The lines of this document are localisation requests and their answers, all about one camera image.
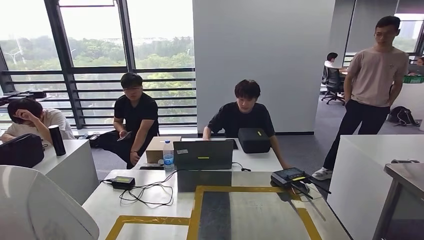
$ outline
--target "white chair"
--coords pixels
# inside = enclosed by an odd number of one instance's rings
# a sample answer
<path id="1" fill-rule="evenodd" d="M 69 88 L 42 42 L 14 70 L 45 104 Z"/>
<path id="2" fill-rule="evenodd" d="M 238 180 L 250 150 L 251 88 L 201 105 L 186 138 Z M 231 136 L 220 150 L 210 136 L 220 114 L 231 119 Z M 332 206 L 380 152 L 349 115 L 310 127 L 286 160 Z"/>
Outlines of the white chair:
<path id="1" fill-rule="evenodd" d="M 45 175 L 30 168 L 0 165 L 0 239 L 98 238 L 99 227 L 92 217 Z"/>

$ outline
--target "white wall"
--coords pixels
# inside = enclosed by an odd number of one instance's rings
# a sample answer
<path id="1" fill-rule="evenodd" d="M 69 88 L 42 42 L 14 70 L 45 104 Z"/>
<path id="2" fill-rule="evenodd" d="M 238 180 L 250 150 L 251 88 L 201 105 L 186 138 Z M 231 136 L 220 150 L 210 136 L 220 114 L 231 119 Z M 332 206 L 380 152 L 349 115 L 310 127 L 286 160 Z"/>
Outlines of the white wall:
<path id="1" fill-rule="evenodd" d="M 354 5 L 355 0 L 335 0 L 334 4 L 328 52 L 338 54 L 334 64 L 339 68 L 343 66 L 343 55 Z"/>
<path id="2" fill-rule="evenodd" d="M 193 0 L 198 132 L 256 80 L 276 132 L 310 132 L 335 0 Z"/>
<path id="3" fill-rule="evenodd" d="M 382 17 L 393 16 L 397 5 L 398 0 L 357 0 L 346 52 L 357 53 L 372 47 L 377 22 Z"/>

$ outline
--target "power adapter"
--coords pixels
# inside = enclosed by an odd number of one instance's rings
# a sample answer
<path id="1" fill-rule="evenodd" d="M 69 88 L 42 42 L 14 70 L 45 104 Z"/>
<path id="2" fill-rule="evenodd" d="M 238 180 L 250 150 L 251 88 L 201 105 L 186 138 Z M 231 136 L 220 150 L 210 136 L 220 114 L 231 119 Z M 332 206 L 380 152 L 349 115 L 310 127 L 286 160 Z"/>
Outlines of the power adapter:
<path id="1" fill-rule="evenodd" d="M 127 177 L 127 176 L 117 176 L 113 179 L 110 179 L 108 182 L 112 184 L 112 187 L 114 189 L 121 189 L 121 190 L 131 190 L 136 185 L 136 180 L 134 177 Z"/>

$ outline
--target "black hair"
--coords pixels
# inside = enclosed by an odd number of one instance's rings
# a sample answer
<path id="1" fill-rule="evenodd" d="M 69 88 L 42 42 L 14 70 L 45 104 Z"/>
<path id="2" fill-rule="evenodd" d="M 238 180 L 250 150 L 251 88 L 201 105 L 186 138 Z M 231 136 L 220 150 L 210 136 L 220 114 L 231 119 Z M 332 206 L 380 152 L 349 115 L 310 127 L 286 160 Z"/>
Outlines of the black hair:
<path id="1" fill-rule="evenodd" d="M 237 83 L 234 88 L 236 98 L 259 98 L 261 95 L 261 88 L 255 80 L 244 79 Z"/>
<path id="2" fill-rule="evenodd" d="M 330 52 L 330 53 L 327 55 L 327 61 L 331 61 L 331 59 L 335 59 L 335 58 L 337 58 L 337 56 L 339 56 L 337 53 L 335 53 L 335 52 Z"/>
<path id="3" fill-rule="evenodd" d="M 375 28 L 384 28 L 387 26 L 393 26 L 397 31 L 400 25 L 401 25 L 401 19 L 399 17 L 385 16 L 377 22 L 377 25 L 375 25 Z"/>
<path id="4" fill-rule="evenodd" d="M 127 72 L 120 78 L 120 85 L 123 89 L 141 87 L 143 85 L 143 78 L 137 73 Z"/>
<path id="5" fill-rule="evenodd" d="M 43 113 L 43 106 L 31 98 L 12 100 L 7 106 L 7 113 L 9 113 L 12 122 L 16 124 L 23 124 L 25 122 L 22 118 L 14 116 L 18 109 L 28 110 L 37 118 L 40 118 Z"/>

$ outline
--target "black t-shirt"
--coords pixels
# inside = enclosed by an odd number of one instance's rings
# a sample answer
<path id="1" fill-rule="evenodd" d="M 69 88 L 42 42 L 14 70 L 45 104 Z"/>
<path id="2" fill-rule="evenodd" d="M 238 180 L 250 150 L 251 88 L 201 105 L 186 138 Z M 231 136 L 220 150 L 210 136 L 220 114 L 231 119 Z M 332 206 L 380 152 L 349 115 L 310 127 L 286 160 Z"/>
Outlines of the black t-shirt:
<path id="1" fill-rule="evenodd" d="M 159 133 L 158 105 L 155 100 L 144 92 L 141 94 L 137 106 L 133 107 L 127 96 L 123 95 L 115 102 L 114 116 L 117 119 L 125 119 L 125 129 L 133 131 L 135 136 L 142 124 L 142 120 L 154 120 L 148 130 L 147 136 L 154 137 Z"/>
<path id="2" fill-rule="evenodd" d="M 225 104 L 219 109 L 212 120 L 210 120 L 207 127 L 214 133 L 224 129 L 226 138 L 237 138 L 240 128 L 263 129 L 268 137 L 276 134 L 270 113 L 260 103 L 255 103 L 252 111 L 249 113 L 240 112 L 237 102 Z"/>

